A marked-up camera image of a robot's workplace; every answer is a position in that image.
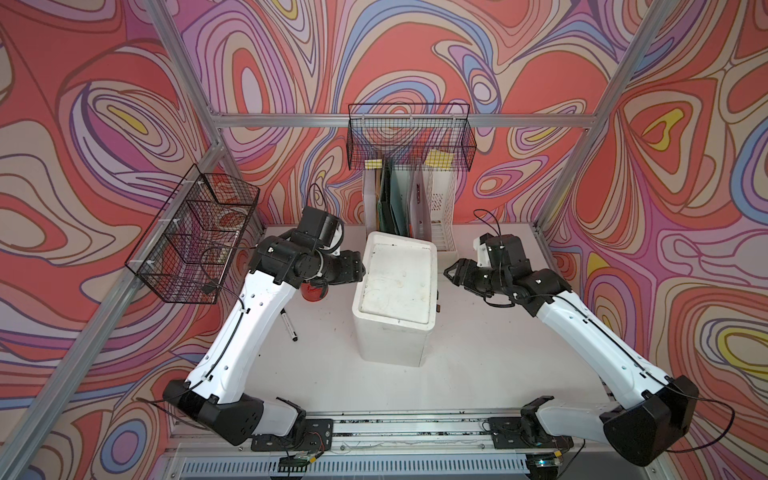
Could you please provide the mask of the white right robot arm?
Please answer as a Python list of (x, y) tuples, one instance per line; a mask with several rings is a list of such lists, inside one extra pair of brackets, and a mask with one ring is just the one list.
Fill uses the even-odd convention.
[(483, 300), (504, 295), (512, 306), (523, 307), (564, 339), (612, 393), (612, 401), (602, 404), (562, 402), (551, 395), (529, 402), (521, 410), (529, 445), (578, 437), (607, 444), (644, 467), (688, 433), (699, 394), (696, 385), (685, 376), (669, 376), (630, 348), (554, 271), (481, 267), (460, 259), (444, 275)]

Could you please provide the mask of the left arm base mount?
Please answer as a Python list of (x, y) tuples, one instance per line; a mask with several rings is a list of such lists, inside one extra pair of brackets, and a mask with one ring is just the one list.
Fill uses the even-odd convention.
[(322, 453), (332, 447), (334, 421), (310, 418), (297, 404), (276, 398), (265, 401), (260, 421), (251, 435), (254, 452)]

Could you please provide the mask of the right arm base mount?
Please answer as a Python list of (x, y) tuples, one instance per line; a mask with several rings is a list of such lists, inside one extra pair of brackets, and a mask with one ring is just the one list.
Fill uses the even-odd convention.
[(574, 446), (573, 439), (547, 433), (536, 416), (539, 408), (553, 399), (551, 395), (540, 396), (524, 405), (518, 416), (488, 418), (484, 428), (491, 436), (494, 448), (570, 450)]

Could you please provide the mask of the white drawer cabinet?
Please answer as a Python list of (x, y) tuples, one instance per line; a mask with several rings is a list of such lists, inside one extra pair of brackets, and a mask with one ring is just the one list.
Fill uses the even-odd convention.
[(362, 359), (420, 367), (437, 315), (438, 261), (428, 241), (374, 231), (352, 315)]

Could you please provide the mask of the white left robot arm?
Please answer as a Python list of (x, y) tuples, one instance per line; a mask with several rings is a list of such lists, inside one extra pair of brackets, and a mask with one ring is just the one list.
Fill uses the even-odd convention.
[(248, 395), (250, 369), (273, 324), (303, 284), (353, 284), (364, 275), (358, 251), (328, 253), (297, 244), (287, 233), (264, 238), (213, 344), (184, 380), (168, 383), (162, 399), (233, 446), (253, 436), (290, 436), (301, 409), (286, 400)]

